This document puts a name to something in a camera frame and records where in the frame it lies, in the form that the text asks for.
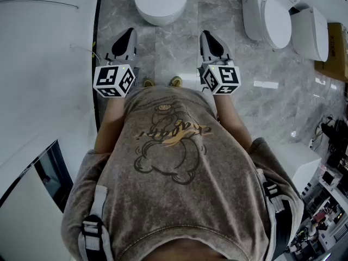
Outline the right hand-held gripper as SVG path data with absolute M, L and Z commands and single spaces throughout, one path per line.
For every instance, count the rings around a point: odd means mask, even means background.
M 198 71 L 213 95 L 230 95 L 241 86 L 240 69 L 232 60 L 228 45 L 220 37 L 204 30 L 200 35 L 200 54 L 204 62 Z M 209 61 L 210 56 L 222 60 Z

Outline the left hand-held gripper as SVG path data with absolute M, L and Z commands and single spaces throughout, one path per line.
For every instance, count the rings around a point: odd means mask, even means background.
M 137 65 L 138 34 L 134 28 L 122 32 L 114 42 L 111 52 L 122 56 L 129 48 L 126 59 L 107 60 L 95 69 L 93 88 L 102 97 L 126 97 L 136 87 L 139 68 Z

